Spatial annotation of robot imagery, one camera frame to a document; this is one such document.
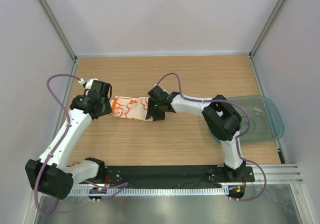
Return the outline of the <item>orange white patterned towel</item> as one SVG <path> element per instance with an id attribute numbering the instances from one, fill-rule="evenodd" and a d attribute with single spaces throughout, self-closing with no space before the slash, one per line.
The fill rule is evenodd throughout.
<path id="1" fill-rule="evenodd" d="M 153 118 L 147 118 L 148 98 L 120 97 L 116 96 L 110 101 L 113 117 L 152 122 Z"/>

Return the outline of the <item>clear teal plastic container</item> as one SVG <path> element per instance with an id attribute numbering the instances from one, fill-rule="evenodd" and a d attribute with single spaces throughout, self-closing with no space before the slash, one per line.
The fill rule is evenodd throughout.
<path id="1" fill-rule="evenodd" d="M 257 144 L 279 140 L 285 131 L 275 104 L 261 95 L 228 97 L 227 100 L 246 110 L 251 120 L 248 133 L 240 137 L 240 144 Z"/>

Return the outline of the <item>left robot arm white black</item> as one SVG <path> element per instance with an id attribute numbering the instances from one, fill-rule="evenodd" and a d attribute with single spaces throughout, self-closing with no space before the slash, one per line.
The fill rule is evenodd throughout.
<path id="1" fill-rule="evenodd" d="M 48 148 L 37 160 L 28 160 L 25 171 L 31 188 L 59 200 L 73 186 L 86 180 L 101 184 L 106 178 L 105 163 L 96 158 L 67 166 L 68 159 L 83 132 L 94 119 L 110 114 L 112 86 L 97 79 L 88 80 L 83 95 L 76 96 L 67 118 Z"/>

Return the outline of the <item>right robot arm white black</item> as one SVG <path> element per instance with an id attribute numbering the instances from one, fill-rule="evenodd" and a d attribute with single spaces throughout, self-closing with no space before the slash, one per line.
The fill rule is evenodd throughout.
<path id="1" fill-rule="evenodd" d="M 246 162 L 242 158 L 238 139 L 242 117 L 224 96 L 201 99 L 179 92 L 169 94 L 159 85 L 155 85 L 148 95 L 147 119 L 163 120 L 166 112 L 203 117 L 211 134 L 221 143 L 225 177 L 231 182 L 243 177 Z"/>

